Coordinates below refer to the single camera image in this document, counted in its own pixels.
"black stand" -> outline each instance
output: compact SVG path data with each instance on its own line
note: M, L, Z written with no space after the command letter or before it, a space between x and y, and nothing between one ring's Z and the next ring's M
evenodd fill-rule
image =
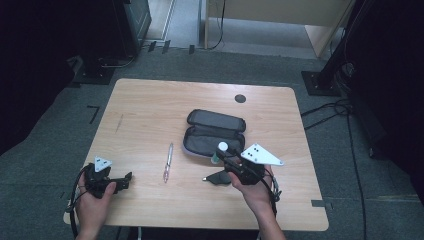
M324 84L320 84L323 82L320 79L319 72L307 72L302 71L302 78L305 82L306 90L309 95L312 96L340 96L339 87L335 84L334 81L330 82L330 85L326 86Z
M334 74L339 68L346 64L345 45L349 31L356 30L354 26L355 17L360 12L363 0L358 0L352 10L351 17L347 26L346 33L340 44L337 46L333 55L328 60L321 72L302 71L303 81L309 95L315 96L340 96L340 90L337 83L334 81Z
M109 85L115 68L102 67L97 59L81 56L83 65L76 74L73 83Z

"person's left hand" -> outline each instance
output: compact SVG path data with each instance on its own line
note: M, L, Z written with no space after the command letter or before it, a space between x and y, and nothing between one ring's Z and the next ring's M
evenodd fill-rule
M84 193L86 191L84 185L85 174L82 174L78 181L82 195L76 204L76 212L81 226L77 239L96 239L106 220L116 182L109 183L102 199L94 197L89 192Z

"wrist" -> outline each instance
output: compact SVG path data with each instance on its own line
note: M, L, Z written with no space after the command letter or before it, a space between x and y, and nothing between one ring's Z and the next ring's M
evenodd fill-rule
M274 212L270 204L262 204L260 207L252 209L257 219L274 218Z
M92 230L90 231L90 230L81 229L76 240L95 240L97 239L98 233L99 231L92 231Z

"finger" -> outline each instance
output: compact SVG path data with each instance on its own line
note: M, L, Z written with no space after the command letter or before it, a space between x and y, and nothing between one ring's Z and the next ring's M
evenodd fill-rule
M78 186L84 187L85 186L85 172L81 174L80 179L78 180Z
M112 197L113 193L115 192L115 188L116 188L116 182L109 183L105 189L105 193L102 199L106 199L107 201L109 201L109 199Z
M265 169L268 170L271 175L274 175L271 169L271 165L264 165L264 166L265 166Z
M232 183L233 187L237 188L238 186L240 186L240 184L241 184L240 179L234 173L229 172L228 176L231 179L231 183Z

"black hole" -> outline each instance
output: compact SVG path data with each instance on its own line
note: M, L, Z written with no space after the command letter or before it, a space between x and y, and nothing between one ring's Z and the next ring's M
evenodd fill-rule
M236 102L238 103L244 103L246 102L246 97L243 94L237 94L234 99L236 100Z

